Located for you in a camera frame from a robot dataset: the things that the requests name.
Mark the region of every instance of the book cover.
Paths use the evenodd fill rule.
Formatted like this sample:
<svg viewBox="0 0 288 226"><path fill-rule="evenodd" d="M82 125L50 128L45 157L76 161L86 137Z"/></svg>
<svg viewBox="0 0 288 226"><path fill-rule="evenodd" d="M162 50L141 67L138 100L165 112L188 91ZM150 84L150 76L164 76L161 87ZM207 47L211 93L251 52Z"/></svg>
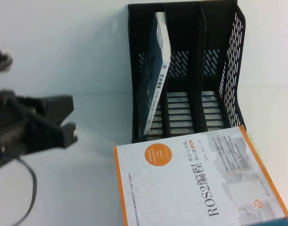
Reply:
<svg viewBox="0 0 288 226"><path fill-rule="evenodd" d="M125 226L288 225L242 126L118 146L115 159Z"/></svg>
<svg viewBox="0 0 288 226"><path fill-rule="evenodd" d="M154 14L138 91L139 138L147 137L171 60L165 13Z"/></svg>

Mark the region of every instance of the blue book cover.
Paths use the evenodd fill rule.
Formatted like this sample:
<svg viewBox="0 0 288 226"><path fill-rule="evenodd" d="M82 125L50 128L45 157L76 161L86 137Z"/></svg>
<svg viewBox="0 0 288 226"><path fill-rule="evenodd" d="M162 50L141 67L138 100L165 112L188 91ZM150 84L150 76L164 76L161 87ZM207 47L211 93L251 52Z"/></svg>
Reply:
<svg viewBox="0 0 288 226"><path fill-rule="evenodd" d="M138 91L139 138L150 131L156 106L171 60L171 47L164 12L153 16L150 39Z"/></svg>

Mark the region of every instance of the perforated side panel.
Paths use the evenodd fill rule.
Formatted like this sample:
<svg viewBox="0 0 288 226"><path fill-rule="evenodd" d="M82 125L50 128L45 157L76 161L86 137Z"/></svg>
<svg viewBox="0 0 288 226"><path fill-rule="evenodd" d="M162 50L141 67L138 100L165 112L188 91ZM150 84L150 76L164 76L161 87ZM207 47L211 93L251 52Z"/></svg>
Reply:
<svg viewBox="0 0 288 226"><path fill-rule="evenodd" d="M142 73L142 71L143 71L144 62L145 62L145 54L144 53L139 53L140 73Z"/></svg>
<svg viewBox="0 0 288 226"><path fill-rule="evenodd" d="M205 50L204 76L212 76L217 74L219 54L219 49Z"/></svg>
<svg viewBox="0 0 288 226"><path fill-rule="evenodd" d="M182 78L187 76L188 70L188 51L172 52L171 62L168 70L169 78Z"/></svg>
<svg viewBox="0 0 288 226"><path fill-rule="evenodd" d="M229 48L227 51L227 61L223 68L223 78L219 86L219 93L223 97L224 106L227 110L228 119L232 127L241 124L239 120L238 110L236 109L236 89L240 71L240 52L242 50L242 36L244 35L243 23L239 19L237 13L232 25L232 33L230 36Z"/></svg>

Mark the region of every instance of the black cable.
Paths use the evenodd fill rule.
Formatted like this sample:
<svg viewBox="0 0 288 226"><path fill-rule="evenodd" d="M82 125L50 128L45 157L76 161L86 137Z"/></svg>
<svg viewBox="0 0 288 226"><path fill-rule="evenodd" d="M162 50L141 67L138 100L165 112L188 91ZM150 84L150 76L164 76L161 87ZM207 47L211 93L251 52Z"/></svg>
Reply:
<svg viewBox="0 0 288 226"><path fill-rule="evenodd" d="M37 177L36 177L36 174L33 171L33 169L24 160L17 158L17 157L13 157L13 156L8 156L8 155L6 155L4 157L7 161L11 161L11 160L15 159L18 162L20 162L22 165L24 165L29 170L29 172L31 173L31 176L33 179L33 194L32 194L32 200L31 200L31 204L29 206L29 209L27 210L26 214L19 221L17 221L16 223L11 225L11 226L18 226L28 217L28 215L32 211L32 208L35 204L36 195L37 195Z"/></svg>

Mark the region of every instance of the book spine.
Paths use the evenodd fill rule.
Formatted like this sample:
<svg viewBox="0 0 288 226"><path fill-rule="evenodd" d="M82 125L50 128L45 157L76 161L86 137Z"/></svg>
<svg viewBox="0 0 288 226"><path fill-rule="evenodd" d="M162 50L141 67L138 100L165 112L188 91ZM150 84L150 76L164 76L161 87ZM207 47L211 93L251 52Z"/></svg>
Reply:
<svg viewBox="0 0 288 226"><path fill-rule="evenodd" d="M148 135L148 133L150 131L150 128L151 128L151 125L153 122L153 118L154 118L154 114L156 111L156 107L157 107L159 98L161 96L164 82L165 82L165 79L167 76L169 64L170 64L170 62L163 62L163 64L162 64L161 71L160 71L159 76L158 76L156 88L155 88L155 91L153 94L153 98L152 98L152 102L151 102L151 108L149 110L148 119L147 119L145 130L144 130L144 135Z"/></svg>

